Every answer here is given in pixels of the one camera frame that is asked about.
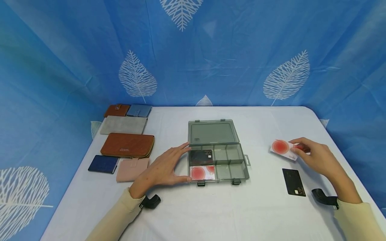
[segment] brown wallet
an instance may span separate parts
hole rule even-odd
[[[109,115],[126,116],[129,108],[130,106],[128,104],[112,104],[107,108],[105,118]]]
[[[146,158],[154,146],[154,136],[110,133],[100,153],[112,157]]]

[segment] wrist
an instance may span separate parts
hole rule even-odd
[[[335,185],[347,185],[352,182],[350,177],[345,173],[335,174],[332,176],[328,176],[327,179],[331,182],[333,186]]]
[[[134,183],[129,188],[129,193],[132,198],[138,199],[142,198],[146,192],[153,187],[152,181],[149,178],[143,177],[140,175],[134,181]]]
[[[347,174],[337,175],[336,177],[329,179],[329,181],[334,187],[339,200],[352,204],[362,203],[362,199],[359,196],[354,182]]]

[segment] wallet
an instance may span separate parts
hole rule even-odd
[[[118,167],[117,182],[132,182],[149,166],[150,159],[125,158]]]
[[[129,110],[130,106],[128,104],[112,104],[110,105],[106,112],[105,112],[105,118],[107,116],[126,116],[127,111]]]
[[[110,133],[100,153],[113,157],[149,157],[154,146],[154,136]]]
[[[96,155],[88,170],[90,172],[104,172],[113,174],[118,164],[118,157],[107,157]]]
[[[148,117],[152,106],[145,104],[133,104],[131,105],[129,111],[127,112],[128,116],[137,116],[137,117]]]
[[[100,129],[101,135],[110,133],[142,134],[147,118],[131,116],[108,116]]]

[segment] left hand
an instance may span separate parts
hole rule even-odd
[[[191,150],[190,147],[187,147],[188,145],[189,142],[186,142],[179,147],[170,148],[157,157],[131,185],[129,192],[132,198],[143,197],[149,188],[156,185],[174,185],[182,182],[191,182],[191,177],[177,176],[174,173],[174,168],[181,156]]]

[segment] blue wallet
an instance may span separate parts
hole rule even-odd
[[[119,157],[109,157],[96,155],[90,164],[90,172],[104,172],[113,174],[117,168]]]
[[[147,117],[151,111],[151,105],[133,104],[127,112],[127,116]]]

